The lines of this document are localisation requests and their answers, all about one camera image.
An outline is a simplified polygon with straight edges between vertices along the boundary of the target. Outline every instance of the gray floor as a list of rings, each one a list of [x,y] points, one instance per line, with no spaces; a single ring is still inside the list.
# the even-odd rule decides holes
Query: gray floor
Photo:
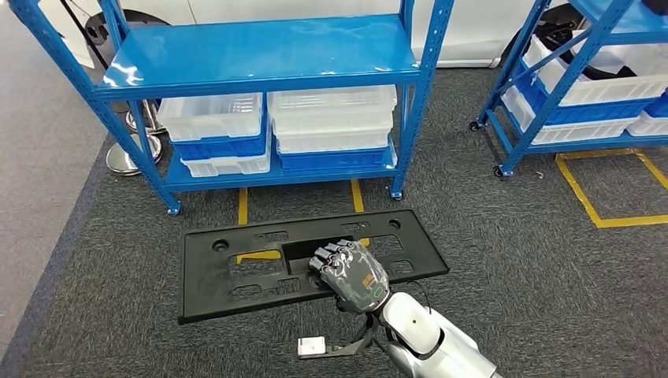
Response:
[[[552,156],[493,177],[488,138],[466,125],[495,74],[437,73],[405,199],[366,180],[366,208],[418,211],[452,268],[424,280],[429,301],[504,376],[668,376],[668,225],[596,229]],[[666,151],[648,155],[668,169]],[[665,190],[635,159],[569,165],[602,216],[665,211]],[[619,187],[629,169],[636,178]],[[168,217],[140,178],[119,180],[100,160],[86,188],[0,376],[400,376],[376,348],[296,361],[298,337],[354,333],[331,299],[176,324],[179,234],[234,224],[236,191],[181,195],[182,214]],[[249,220],[350,212],[350,196],[348,183],[251,188]]]
[[[0,40],[1,358],[106,131],[2,5]]]

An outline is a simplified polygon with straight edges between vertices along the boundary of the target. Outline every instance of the mounting hole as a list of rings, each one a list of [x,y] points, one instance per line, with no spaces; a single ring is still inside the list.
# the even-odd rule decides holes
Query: mounting hole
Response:
[[[225,239],[216,240],[212,248],[216,252],[225,252],[229,248],[229,243]]]
[[[401,228],[401,223],[396,219],[391,219],[388,222],[388,224],[390,225],[390,227],[394,228],[395,230],[398,230],[398,229]]]

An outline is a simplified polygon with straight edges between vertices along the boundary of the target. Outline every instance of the shelf upright post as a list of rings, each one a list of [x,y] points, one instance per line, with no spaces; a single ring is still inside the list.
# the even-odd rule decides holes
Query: shelf upright post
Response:
[[[125,20],[125,14],[118,5],[117,0],[101,0],[100,7],[102,8],[102,14],[106,20],[107,28],[109,29],[109,36],[111,37],[113,48],[115,51],[118,51],[121,48],[125,37],[130,33],[130,27]],[[143,106],[137,100],[128,101],[128,105],[130,106],[132,119],[135,121],[139,141],[142,145],[142,151],[147,159],[152,160],[153,154],[150,150],[146,125],[144,124],[144,116],[142,113]]]
[[[429,29],[425,41],[425,49],[422,52],[422,59],[420,60],[420,76],[415,84],[413,101],[406,119],[406,126],[405,128],[402,127],[401,136],[399,137],[397,173],[392,179],[392,185],[390,186],[390,195],[394,199],[401,199],[403,197],[403,183],[406,179],[406,171],[408,170],[410,158],[413,154],[415,139],[420,132],[422,116],[425,113],[425,107],[431,94],[434,71],[436,71],[436,64],[438,63],[440,49],[443,45],[445,30],[450,20],[453,3],[454,0],[434,1],[432,17],[429,21]],[[407,98],[408,96],[407,94],[403,94],[402,97]]]
[[[529,43],[531,39],[531,34],[536,29],[538,21],[543,16],[545,10],[550,6],[551,0],[536,0],[529,12],[529,16],[524,21],[522,29],[518,33],[517,39],[513,44],[513,47],[510,49],[510,53],[506,57],[506,61],[503,63],[503,68],[501,73],[496,78],[494,83],[494,89],[492,89],[492,94],[487,97],[487,101],[482,107],[481,113],[477,118],[477,124],[472,123],[471,128],[476,131],[479,128],[483,128],[487,123],[488,116],[487,111],[492,110],[497,107],[499,100],[501,99],[501,89],[503,85],[509,80],[510,74],[513,72],[515,66],[517,66],[519,60],[521,59],[522,54],[524,53],[525,46]]]
[[[414,0],[402,0],[401,5],[399,6],[399,18],[403,24],[403,29],[406,31],[406,37],[408,37],[408,43],[412,45],[413,37],[413,7]],[[411,84],[402,84],[401,85],[401,113],[399,119],[399,137],[406,130],[406,123],[408,114],[410,112],[410,90],[413,86]]]
[[[69,52],[58,32],[39,9],[38,3],[39,0],[10,0],[9,7],[17,15],[21,23],[35,36],[58,68],[67,76],[70,83],[76,88],[83,100],[93,109],[95,115],[104,124],[109,133],[121,145],[123,150],[128,153],[151,188],[167,205],[168,212],[178,213],[180,203],[165,189],[162,178],[155,168],[153,159],[147,159],[146,155],[139,149],[130,136],[130,133],[125,130],[125,127],[123,127],[116,114],[112,111],[111,104],[97,98],[93,93],[95,85]]]
[[[584,42],[580,52],[570,63],[566,72],[555,86],[555,89],[545,100],[543,106],[536,113],[533,121],[522,134],[519,141],[515,144],[513,150],[508,154],[506,160],[499,166],[501,174],[510,176],[513,174],[513,168],[526,154],[527,149],[540,129],[545,125],[547,118],[556,110],[568,90],[573,86],[575,80],[585,70],[589,61],[594,58],[603,45],[603,40],[614,29],[619,20],[624,16],[626,10],[631,6],[634,0],[613,0],[608,9],[603,13],[598,22],[590,27],[589,37]]]

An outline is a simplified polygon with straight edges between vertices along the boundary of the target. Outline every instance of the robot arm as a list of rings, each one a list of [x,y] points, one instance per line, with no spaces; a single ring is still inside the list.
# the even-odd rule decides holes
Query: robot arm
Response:
[[[408,377],[501,378],[473,339],[406,293],[389,298],[380,324],[391,330],[386,352]]]
[[[434,309],[389,290],[388,274],[360,243],[320,248],[309,263],[338,296],[339,307],[367,313],[388,331],[385,352],[410,378],[501,378],[477,344]]]

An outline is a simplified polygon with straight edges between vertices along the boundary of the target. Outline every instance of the black cable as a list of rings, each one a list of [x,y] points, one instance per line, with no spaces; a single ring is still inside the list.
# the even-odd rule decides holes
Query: black cable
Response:
[[[79,22],[79,19],[76,18],[74,15],[74,12],[72,11],[72,8],[69,7],[69,4],[67,3],[66,0],[61,0],[61,4],[65,7],[65,10],[67,11],[67,14],[72,18],[74,21],[74,24],[76,24],[76,27],[79,28],[79,32],[81,32],[81,35],[83,35],[83,38],[86,39],[86,44],[93,50],[93,54],[100,60],[100,64],[102,67],[107,70],[109,68],[109,65],[106,63],[104,58],[102,58],[102,55],[100,54],[100,50],[98,50],[98,47],[93,43],[91,37],[86,33],[86,29],[84,29],[84,26]]]
[[[419,283],[417,281],[408,281],[408,283],[409,284],[411,284],[411,283],[416,284],[422,289],[422,294],[425,295],[425,302],[427,302],[427,307],[429,307],[429,315],[431,315],[432,314],[432,305],[429,304],[429,296],[427,296],[427,291],[425,290],[425,288],[422,286],[421,283]]]

